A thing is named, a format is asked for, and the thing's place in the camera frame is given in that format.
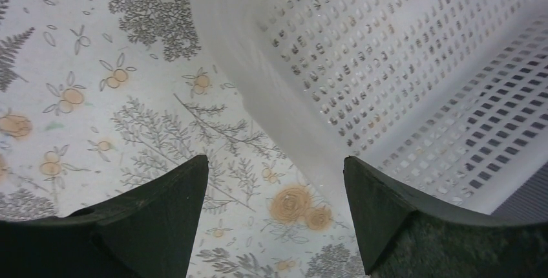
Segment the white perforated plastic basket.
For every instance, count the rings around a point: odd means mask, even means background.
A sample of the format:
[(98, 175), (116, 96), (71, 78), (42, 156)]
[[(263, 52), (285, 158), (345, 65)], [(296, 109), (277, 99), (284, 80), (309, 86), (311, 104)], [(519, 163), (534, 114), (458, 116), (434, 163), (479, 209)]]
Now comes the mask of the white perforated plastic basket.
[(356, 156), (492, 214), (547, 172), (547, 0), (191, 0), (261, 128), (351, 219)]

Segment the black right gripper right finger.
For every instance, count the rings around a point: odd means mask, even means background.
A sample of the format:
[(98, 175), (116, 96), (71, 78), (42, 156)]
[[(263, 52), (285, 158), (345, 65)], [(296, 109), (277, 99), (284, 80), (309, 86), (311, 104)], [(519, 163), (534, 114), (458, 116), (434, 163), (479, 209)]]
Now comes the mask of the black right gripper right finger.
[(547, 223), (461, 208), (344, 159), (344, 185), (370, 277), (546, 277)]

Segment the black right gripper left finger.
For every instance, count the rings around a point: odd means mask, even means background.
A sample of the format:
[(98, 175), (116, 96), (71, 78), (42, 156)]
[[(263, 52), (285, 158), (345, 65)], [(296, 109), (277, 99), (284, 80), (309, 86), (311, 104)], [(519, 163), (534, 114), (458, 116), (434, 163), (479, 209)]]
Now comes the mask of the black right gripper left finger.
[(2, 277), (185, 277), (208, 183), (197, 155), (63, 218), (1, 223)]

